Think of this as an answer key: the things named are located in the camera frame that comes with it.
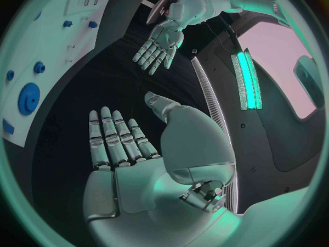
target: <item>robotic arm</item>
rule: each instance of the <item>robotic arm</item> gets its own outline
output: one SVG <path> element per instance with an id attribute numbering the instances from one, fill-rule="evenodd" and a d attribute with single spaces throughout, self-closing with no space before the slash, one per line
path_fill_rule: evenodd
<path id="1" fill-rule="evenodd" d="M 207 21 L 221 12 L 240 13 L 243 10 L 272 15 L 279 24 L 289 27 L 274 0 L 178 0 L 170 5 L 167 20 L 154 27 L 133 61 L 138 62 L 142 70 L 151 65 L 150 75 L 163 60 L 165 68 L 169 69 L 177 48 L 183 42 L 184 28 Z"/>

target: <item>window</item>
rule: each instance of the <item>window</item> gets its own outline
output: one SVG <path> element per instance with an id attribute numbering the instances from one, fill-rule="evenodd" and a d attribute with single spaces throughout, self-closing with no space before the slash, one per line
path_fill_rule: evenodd
<path id="1" fill-rule="evenodd" d="M 299 118 L 305 118 L 315 110 L 314 104 L 293 73 L 299 57 L 312 56 L 293 30 L 260 22 L 241 35 L 239 41 L 242 49 L 248 48 L 252 58 L 280 86 Z"/>

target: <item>white panel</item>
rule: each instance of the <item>white panel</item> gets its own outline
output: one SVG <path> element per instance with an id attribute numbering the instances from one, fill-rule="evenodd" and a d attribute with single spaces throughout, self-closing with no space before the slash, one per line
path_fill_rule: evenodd
<path id="1" fill-rule="evenodd" d="M 0 69 L 15 72 L 12 81 L 0 82 L 3 83 L 1 120 L 5 118 L 15 127 L 13 135 L 3 131 L 2 136 L 21 147 L 24 147 L 35 114 L 49 91 L 75 62 L 94 49 L 108 2 L 98 0 L 94 5 L 95 0 L 90 0 L 84 5 L 85 0 L 48 0 L 38 6 L 40 1 L 30 0 L 22 8 L 0 48 Z M 34 21 L 35 17 L 30 16 L 36 16 L 40 10 L 41 16 Z M 65 20 L 72 21 L 73 25 L 63 27 Z M 89 28 L 90 21 L 95 21 L 98 27 Z M 44 73 L 34 73 L 36 61 L 42 61 L 46 66 Z M 24 116 L 18 109 L 18 96 L 29 82 L 38 85 L 41 97 L 37 109 Z"/>

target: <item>wire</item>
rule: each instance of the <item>wire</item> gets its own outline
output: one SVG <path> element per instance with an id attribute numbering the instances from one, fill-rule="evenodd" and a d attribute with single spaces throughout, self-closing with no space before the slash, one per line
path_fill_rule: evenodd
<path id="1" fill-rule="evenodd" d="M 205 24 L 209 27 L 209 29 L 210 29 L 210 31 L 212 32 L 212 34 L 214 34 L 214 35 L 218 38 L 218 40 L 219 40 L 220 44 L 222 45 L 222 47 L 223 47 L 228 53 L 230 53 L 231 55 L 233 55 L 234 53 L 230 52 L 229 50 L 227 50 L 227 49 L 224 47 L 224 45 L 222 44 L 222 41 L 220 40 L 219 36 L 217 36 L 217 34 L 211 29 L 211 27 L 208 25 L 208 23 L 205 22 Z"/>

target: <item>robot finger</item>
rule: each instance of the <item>robot finger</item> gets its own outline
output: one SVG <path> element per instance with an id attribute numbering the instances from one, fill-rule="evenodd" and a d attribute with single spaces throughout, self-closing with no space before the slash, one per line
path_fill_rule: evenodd
<path id="1" fill-rule="evenodd" d="M 164 60 L 164 66 L 166 69 L 169 69 L 171 66 L 171 63 L 173 62 L 173 58 L 176 54 L 176 47 L 170 48 L 167 52 L 166 58 Z"/>
<path id="2" fill-rule="evenodd" d="M 160 158 L 161 155 L 159 155 L 155 147 L 145 137 L 137 122 L 134 119 L 130 119 L 128 125 L 143 157 L 146 159 Z"/>
<path id="3" fill-rule="evenodd" d="M 150 75 L 153 75 L 156 69 L 159 67 L 160 63 L 163 61 L 164 57 L 166 56 L 166 52 L 161 52 L 159 57 L 153 62 L 151 69 L 149 71 Z"/>
<path id="4" fill-rule="evenodd" d="M 139 65 L 143 65 L 151 54 L 156 50 L 156 45 L 152 45 L 138 61 Z"/>
<path id="5" fill-rule="evenodd" d="M 116 130 L 119 134 L 121 143 L 128 155 L 128 158 L 132 164 L 136 162 L 145 161 L 140 150 L 138 149 L 134 137 L 130 133 L 126 123 L 124 122 L 122 115 L 119 111 L 113 112 L 113 120 L 115 123 Z"/>
<path id="6" fill-rule="evenodd" d="M 103 107 L 100 113 L 105 133 L 105 142 L 107 144 L 107 150 L 109 151 L 112 164 L 114 167 L 130 166 L 128 156 L 116 132 L 110 109 L 108 107 Z"/>
<path id="7" fill-rule="evenodd" d="M 141 69 L 146 70 L 148 66 L 156 59 L 156 57 L 160 54 L 161 50 L 158 48 L 153 52 L 152 55 L 146 60 L 146 62 L 142 65 Z"/>
<path id="8" fill-rule="evenodd" d="M 104 141 L 101 136 L 98 114 L 96 111 L 91 111 L 89 113 L 89 144 L 94 169 L 98 169 L 101 165 L 110 166 L 104 147 Z"/>
<path id="9" fill-rule="evenodd" d="M 133 62 L 137 62 L 139 58 L 147 51 L 147 49 L 152 45 L 153 41 L 152 40 L 147 40 L 144 45 L 138 50 L 136 55 L 133 58 Z"/>

